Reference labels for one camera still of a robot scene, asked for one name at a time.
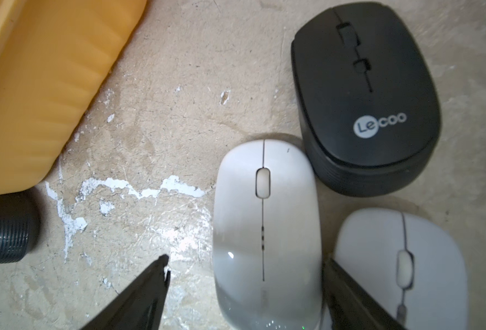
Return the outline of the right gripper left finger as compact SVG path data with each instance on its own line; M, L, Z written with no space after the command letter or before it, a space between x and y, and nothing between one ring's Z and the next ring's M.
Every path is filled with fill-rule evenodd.
M158 329L171 282L169 260L161 255L83 328Z

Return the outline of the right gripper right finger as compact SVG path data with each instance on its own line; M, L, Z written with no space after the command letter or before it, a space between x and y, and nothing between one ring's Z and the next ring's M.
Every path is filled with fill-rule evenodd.
M331 329L403 328L331 257L323 266L322 287Z

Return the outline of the white mouse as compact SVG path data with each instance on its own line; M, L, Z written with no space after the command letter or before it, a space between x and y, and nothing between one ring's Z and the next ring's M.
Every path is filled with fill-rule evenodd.
M365 208L342 224L332 257L402 329L466 329L467 272L454 240L413 214Z
M213 267L234 329L317 329L323 305L321 224L306 155L254 140L223 158L215 189Z

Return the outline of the black mouse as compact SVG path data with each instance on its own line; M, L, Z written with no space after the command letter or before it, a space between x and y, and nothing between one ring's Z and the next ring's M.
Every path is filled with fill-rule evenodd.
M39 232L39 210L27 191L0 195L0 264L21 261Z
M296 33L291 63L304 148L327 187L376 197L423 172L441 134L441 106L393 9L365 1L325 10Z

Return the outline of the yellow plastic tray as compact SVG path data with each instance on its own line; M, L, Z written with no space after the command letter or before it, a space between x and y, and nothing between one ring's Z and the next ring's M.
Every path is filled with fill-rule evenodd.
M47 175L145 1L0 1L0 195Z

